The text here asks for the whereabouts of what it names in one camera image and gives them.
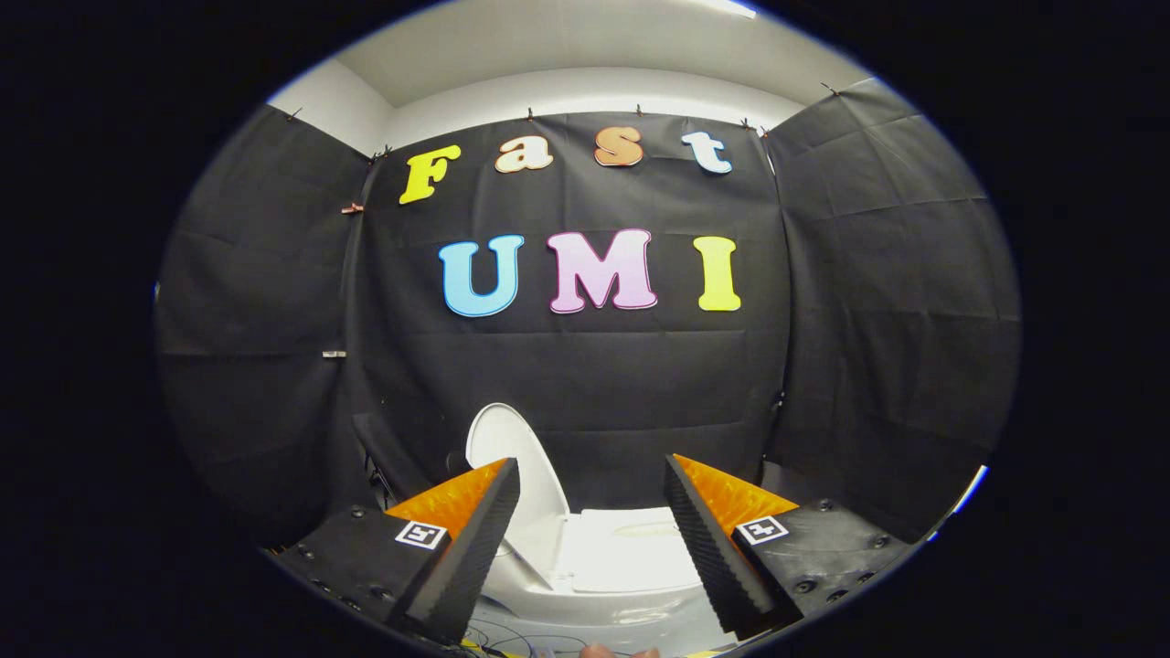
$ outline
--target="white ceiling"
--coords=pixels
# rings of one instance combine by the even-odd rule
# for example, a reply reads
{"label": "white ceiling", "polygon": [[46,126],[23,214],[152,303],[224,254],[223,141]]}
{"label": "white ceiling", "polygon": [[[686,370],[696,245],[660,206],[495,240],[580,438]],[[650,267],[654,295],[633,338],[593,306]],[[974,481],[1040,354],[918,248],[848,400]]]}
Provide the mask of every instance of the white ceiling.
{"label": "white ceiling", "polygon": [[811,104],[870,77],[842,55],[760,13],[697,0],[455,0],[337,55],[398,108],[495,77],[570,67],[662,69]]}

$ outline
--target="toilet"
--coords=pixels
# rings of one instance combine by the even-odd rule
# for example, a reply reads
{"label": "toilet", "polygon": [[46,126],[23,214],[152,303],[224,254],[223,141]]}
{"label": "toilet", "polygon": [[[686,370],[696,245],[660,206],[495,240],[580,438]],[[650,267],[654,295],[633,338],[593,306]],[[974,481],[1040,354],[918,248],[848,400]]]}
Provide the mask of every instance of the toilet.
{"label": "toilet", "polygon": [[578,626],[666,619],[706,597],[668,507],[570,513],[536,433],[489,404],[472,421],[467,461],[505,457],[517,459],[521,495],[481,596],[518,618]]}

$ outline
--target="letter m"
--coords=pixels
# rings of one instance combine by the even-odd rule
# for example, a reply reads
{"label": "letter m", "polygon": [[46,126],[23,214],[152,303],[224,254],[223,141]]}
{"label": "letter m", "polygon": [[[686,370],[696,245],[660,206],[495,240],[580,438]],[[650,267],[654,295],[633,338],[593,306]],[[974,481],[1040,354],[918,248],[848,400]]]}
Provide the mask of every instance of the letter m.
{"label": "letter m", "polygon": [[552,311],[567,314],[585,308],[585,300],[577,294],[577,281],[597,308],[605,306],[614,281],[618,293],[613,296],[613,306],[636,309],[656,304],[658,296],[651,290],[646,268],[649,241],[649,231],[619,231],[603,260],[580,233],[558,233],[549,238],[549,247],[557,252],[557,299],[552,300]]}

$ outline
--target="white wall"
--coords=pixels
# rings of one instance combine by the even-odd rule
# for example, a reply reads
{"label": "white wall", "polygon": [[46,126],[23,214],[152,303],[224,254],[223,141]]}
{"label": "white wall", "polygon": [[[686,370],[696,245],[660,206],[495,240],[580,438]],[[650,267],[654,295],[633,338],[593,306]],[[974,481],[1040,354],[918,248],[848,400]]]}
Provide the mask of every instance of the white wall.
{"label": "white wall", "polygon": [[534,115],[592,111],[713,118],[770,129],[804,105],[697,75],[634,68],[569,68],[497,77],[394,109],[378,142],[399,149],[454,130]]}
{"label": "white wall", "polygon": [[285,85],[268,104],[288,114],[302,108],[296,118],[367,156],[384,149],[383,136],[394,111],[356,73],[332,59]]}

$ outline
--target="toilet lid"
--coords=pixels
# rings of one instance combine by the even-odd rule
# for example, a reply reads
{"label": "toilet lid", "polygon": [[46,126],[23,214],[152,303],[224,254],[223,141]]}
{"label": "toilet lid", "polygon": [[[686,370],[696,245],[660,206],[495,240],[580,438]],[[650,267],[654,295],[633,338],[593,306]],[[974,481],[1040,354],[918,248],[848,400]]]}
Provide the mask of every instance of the toilet lid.
{"label": "toilet lid", "polygon": [[479,468],[507,457],[517,460],[521,495],[504,541],[551,587],[550,575],[557,566],[569,501],[539,439],[524,418],[507,404],[489,404],[472,421],[467,461]]}

